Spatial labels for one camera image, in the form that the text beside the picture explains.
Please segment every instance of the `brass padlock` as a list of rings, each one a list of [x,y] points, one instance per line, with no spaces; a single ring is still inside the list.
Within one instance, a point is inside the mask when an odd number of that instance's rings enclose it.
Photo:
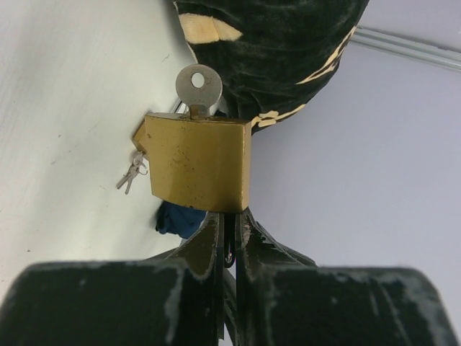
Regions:
[[[201,74],[197,88],[192,77]],[[135,134],[147,153],[152,194],[170,203],[221,213],[249,204],[251,123],[210,117],[222,92],[219,75],[203,65],[183,69],[176,92],[187,114],[148,113]]]

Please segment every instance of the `small keys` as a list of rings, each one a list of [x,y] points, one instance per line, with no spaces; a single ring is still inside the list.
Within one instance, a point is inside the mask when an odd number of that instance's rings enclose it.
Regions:
[[[123,178],[119,181],[117,184],[117,189],[120,190],[120,188],[124,185],[127,184],[127,188],[125,190],[125,194],[127,195],[130,192],[131,184],[133,183],[133,180],[138,176],[138,174],[141,175],[147,175],[147,166],[144,164],[144,153],[139,151],[135,158],[133,159],[133,163],[131,164],[130,168],[128,169],[128,172],[123,176]],[[140,168],[144,167],[146,170],[145,172],[141,173]]]

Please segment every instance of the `key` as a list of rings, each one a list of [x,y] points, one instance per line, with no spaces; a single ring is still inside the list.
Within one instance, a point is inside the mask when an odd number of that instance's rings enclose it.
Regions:
[[[202,75],[204,84],[197,88],[192,83],[195,74]],[[209,117],[213,106],[223,93],[223,83],[219,74],[204,65],[191,65],[183,68],[176,78],[176,93],[183,103],[189,107],[192,119]]]
[[[124,184],[127,184],[127,188],[125,190],[125,194],[127,195],[130,192],[131,184],[133,183],[133,180],[138,176],[138,174],[141,175],[147,175],[148,170],[147,166],[144,164],[144,153],[142,151],[139,151],[136,156],[133,158],[133,162],[128,169],[128,172],[123,176],[123,178],[118,182],[117,184],[117,189],[119,190]]]
[[[120,190],[120,188],[124,185],[127,184],[127,188],[125,190],[125,194],[127,195],[130,191],[131,184],[133,183],[133,179],[135,179],[139,174],[139,166],[136,166],[132,164],[127,172],[122,178],[122,180],[119,181],[117,184],[117,189]]]

